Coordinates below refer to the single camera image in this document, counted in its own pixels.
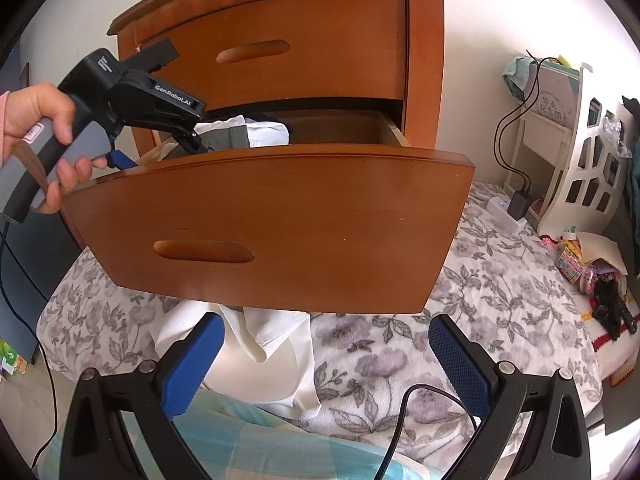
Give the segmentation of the person's left hand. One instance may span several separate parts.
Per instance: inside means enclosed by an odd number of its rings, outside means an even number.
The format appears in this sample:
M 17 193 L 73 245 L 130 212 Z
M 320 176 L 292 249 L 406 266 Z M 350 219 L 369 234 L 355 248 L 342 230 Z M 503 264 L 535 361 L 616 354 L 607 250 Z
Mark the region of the person's left hand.
M 50 119 L 58 142 L 64 145 L 71 144 L 74 117 L 74 102 L 50 82 L 3 93 L 1 96 L 1 162 L 9 158 L 13 145 L 20 142 L 42 118 Z M 73 191 L 79 183 L 91 178 L 94 168 L 104 169 L 106 165 L 104 156 L 94 159 L 81 157 L 73 164 L 66 159 L 61 159 L 56 166 L 58 176 L 49 184 L 46 201 L 38 211 L 42 214 L 58 212 L 62 206 L 62 191 Z

